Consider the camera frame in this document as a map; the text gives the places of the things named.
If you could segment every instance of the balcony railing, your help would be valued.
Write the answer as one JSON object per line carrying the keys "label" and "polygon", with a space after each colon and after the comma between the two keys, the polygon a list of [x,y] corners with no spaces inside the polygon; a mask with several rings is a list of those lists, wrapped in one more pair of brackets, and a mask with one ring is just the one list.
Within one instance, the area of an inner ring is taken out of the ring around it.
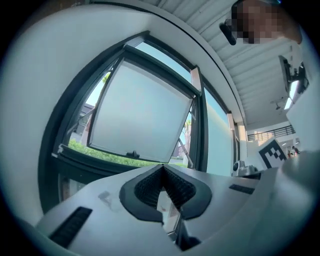
{"label": "balcony railing", "polygon": [[285,135],[295,134],[295,130],[292,127],[292,125],[274,129],[274,130],[268,130],[265,132],[259,132],[255,134],[248,135],[248,141],[265,141],[272,137],[281,137]]}

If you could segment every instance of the person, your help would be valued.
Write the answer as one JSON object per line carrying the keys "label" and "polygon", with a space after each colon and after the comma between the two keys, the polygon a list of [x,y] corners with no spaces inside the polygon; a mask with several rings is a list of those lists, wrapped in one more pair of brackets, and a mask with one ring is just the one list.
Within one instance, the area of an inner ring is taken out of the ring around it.
{"label": "person", "polygon": [[300,151],[299,151],[295,146],[292,146],[292,149],[294,150],[294,152],[295,152],[296,154],[299,154],[299,153],[300,153]]}
{"label": "person", "polygon": [[287,38],[299,45],[309,86],[286,116],[304,148],[320,150],[320,143],[314,139],[320,127],[320,59],[305,31],[277,0],[238,0],[231,7],[228,24],[231,24],[232,35],[245,43],[260,44]]}

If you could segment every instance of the white ceiling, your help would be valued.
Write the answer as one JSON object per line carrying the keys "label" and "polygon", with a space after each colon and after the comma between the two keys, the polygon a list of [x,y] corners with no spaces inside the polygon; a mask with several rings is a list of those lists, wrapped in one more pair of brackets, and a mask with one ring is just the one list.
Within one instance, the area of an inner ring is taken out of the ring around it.
{"label": "white ceiling", "polygon": [[297,45],[287,39],[232,46],[219,29],[235,0],[141,0],[175,15],[196,30],[218,54],[229,71],[245,112],[246,129],[287,120],[286,91],[278,55],[297,66]]}

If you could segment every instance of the green grass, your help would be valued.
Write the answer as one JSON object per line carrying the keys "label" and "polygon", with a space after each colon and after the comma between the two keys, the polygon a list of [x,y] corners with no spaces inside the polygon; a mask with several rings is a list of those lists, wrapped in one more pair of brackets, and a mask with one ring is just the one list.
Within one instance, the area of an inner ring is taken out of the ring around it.
{"label": "green grass", "polygon": [[[108,162],[117,163],[117,164],[126,165],[126,166],[144,167],[144,166],[152,166],[152,165],[159,164],[159,162],[136,160],[136,159],[126,158],[126,157],[122,157],[114,154],[105,153],[99,150],[95,150],[93,148],[86,147],[79,142],[76,142],[74,138],[70,139],[68,147],[82,154],[85,154],[94,158],[98,158]],[[183,163],[176,163],[175,165],[181,166],[181,167],[188,167],[186,164],[183,164]]]}

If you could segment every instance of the frosted glass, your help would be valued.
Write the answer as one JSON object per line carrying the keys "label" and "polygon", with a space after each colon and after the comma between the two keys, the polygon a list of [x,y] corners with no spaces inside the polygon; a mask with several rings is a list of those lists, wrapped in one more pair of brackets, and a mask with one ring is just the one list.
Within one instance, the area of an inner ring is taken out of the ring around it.
{"label": "frosted glass", "polygon": [[208,114],[208,162],[209,174],[230,176],[232,170],[232,133],[227,114],[204,89]]}
{"label": "frosted glass", "polygon": [[161,61],[163,64],[166,64],[169,68],[173,69],[189,83],[192,82],[190,72],[186,70],[183,66],[181,66],[178,62],[173,60],[171,57],[164,54],[162,51],[159,51],[158,49],[152,47],[151,45],[145,42],[138,44],[138,46],[136,46],[135,48],[140,51],[143,51],[146,54],[149,54],[158,61]]}
{"label": "frosted glass", "polygon": [[192,99],[155,75],[123,61],[111,78],[92,127],[90,147],[167,163]]}

